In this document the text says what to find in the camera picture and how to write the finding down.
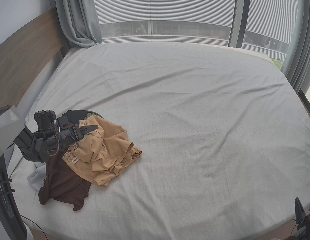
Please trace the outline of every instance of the grass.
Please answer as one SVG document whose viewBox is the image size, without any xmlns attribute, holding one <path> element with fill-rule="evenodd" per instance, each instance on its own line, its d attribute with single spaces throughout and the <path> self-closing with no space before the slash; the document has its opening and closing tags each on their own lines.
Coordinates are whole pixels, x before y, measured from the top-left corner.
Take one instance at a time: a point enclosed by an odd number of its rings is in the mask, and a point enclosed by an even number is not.
<svg viewBox="0 0 310 240">
<path fill-rule="evenodd" d="M 280 60 L 277 60 L 277 59 L 272 59 L 272 61 L 274 62 L 274 64 L 278 67 L 278 69 L 280 70 L 282 65 L 283 65 L 283 62 L 280 61 Z"/>
</svg>

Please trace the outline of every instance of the bed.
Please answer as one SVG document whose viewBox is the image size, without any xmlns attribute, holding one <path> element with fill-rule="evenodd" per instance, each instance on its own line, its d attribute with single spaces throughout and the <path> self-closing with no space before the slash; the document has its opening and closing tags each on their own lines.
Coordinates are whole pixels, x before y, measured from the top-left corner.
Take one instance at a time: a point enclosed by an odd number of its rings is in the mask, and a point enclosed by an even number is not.
<svg viewBox="0 0 310 240">
<path fill-rule="evenodd" d="M 296 196 L 310 205 L 310 118 L 265 55 L 176 42 L 73 48 L 31 107 L 31 131 L 48 109 L 96 111 L 143 150 L 77 212 L 42 206 L 27 181 L 36 167 L 14 150 L 20 213 L 59 239 L 252 239 L 293 218 Z"/>
</svg>

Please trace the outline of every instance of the robotic arm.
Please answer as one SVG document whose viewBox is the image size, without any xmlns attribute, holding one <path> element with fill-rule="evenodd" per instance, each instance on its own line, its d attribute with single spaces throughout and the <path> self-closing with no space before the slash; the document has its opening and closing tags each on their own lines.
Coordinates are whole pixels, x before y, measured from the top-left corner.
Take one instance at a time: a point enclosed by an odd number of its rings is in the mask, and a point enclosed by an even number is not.
<svg viewBox="0 0 310 240">
<path fill-rule="evenodd" d="M 10 239 L 26 239 L 26 228 L 22 222 L 10 187 L 4 152 L 15 143 L 24 158 L 33 162 L 45 162 L 58 151 L 66 151 L 73 143 L 84 138 L 85 134 L 96 130 L 90 125 L 79 128 L 78 124 L 68 122 L 67 117 L 56 119 L 52 110 L 34 115 L 38 131 L 32 133 L 25 125 L 15 106 L 0 108 L 0 221 Z"/>
</svg>

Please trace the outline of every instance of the white bed sheet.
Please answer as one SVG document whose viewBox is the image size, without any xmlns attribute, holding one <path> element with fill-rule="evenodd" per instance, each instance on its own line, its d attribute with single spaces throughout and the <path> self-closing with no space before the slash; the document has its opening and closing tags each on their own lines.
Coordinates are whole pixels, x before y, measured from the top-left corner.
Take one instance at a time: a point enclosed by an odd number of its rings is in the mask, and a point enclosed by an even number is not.
<svg viewBox="0 0 310 240">
<path fill-rule="evenodd" d="M 18 149 L 12 165 L 22 215 L 60 239 L 249 239 L 310 203 L 310 119 L 268 59 L 216 46 L 99 44 L 61 62 L 38 110 L 85 109 L 123 126 L 143 150 L 84 207 L 40 205 Z"/>
</svg>

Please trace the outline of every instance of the brown garment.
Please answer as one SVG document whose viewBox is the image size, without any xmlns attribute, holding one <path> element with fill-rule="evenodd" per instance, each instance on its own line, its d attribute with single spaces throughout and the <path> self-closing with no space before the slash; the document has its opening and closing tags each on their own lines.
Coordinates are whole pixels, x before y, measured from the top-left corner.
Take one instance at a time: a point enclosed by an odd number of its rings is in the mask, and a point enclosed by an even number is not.
<svg viewBox="0 0 310 240">
<path fill-rule="evenodd" d="M 85 180 L 102 187 L 121 174 L 141 156 L 141 150 L 128 141 L 121 126 L 92 115 L 79 121 L 79 127 L 97 125 L 98 129 L 85 135 L 77 150 L 67 152 L 63 160 Z M 69 147 L 73 150 L 76 144 Z"/>
<path fill-rule="evenodd" d="M 62 157 L 65 153 L 58 152 L 48 158 L 46 162 L 46 176 L 44 186 L 38 193 L 39 202 L 44 205 L 49 198 L 74 205 L 73 210 L 80 210 L 84 205 L 84 198 L 88 197 L 91 183 L 82 179 L 65 164 Z"/>
</svg>

